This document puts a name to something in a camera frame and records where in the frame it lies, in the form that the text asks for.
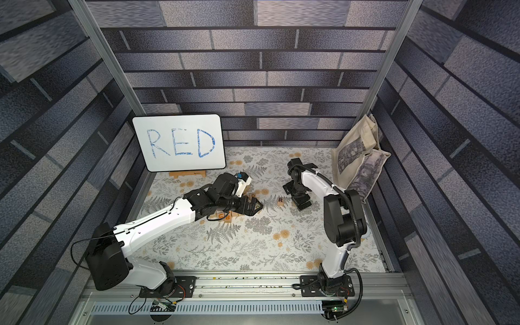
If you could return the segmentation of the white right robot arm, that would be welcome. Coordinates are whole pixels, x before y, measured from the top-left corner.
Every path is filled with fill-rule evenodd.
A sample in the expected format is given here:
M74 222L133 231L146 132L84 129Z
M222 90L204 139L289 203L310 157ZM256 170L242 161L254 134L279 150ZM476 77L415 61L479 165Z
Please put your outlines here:
M354 291L349 286L349 274L353 269L346 269L345 265L350 251L360 246L368 231L360 195L333 184L312 163L304 165L294 158L287 166L291 181L283 188L298 210L311 206L309 192L322 201L324 231L330 245L314 285L325 295L344 293L351 297Z

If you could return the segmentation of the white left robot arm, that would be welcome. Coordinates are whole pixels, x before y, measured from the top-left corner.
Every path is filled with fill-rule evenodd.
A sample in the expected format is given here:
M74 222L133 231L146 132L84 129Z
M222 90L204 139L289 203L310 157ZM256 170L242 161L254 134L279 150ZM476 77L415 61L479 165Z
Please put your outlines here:
M144 245L156 238L216 211L253 216L264 207L244 194L251 184L245 172L222 173L206 184L175 199L174 202L133 222L98 226L85 252L85 261L95 287L106 291L121 283L143 287L160 297L174 293L177 280L165 262L151 263L135 257Z

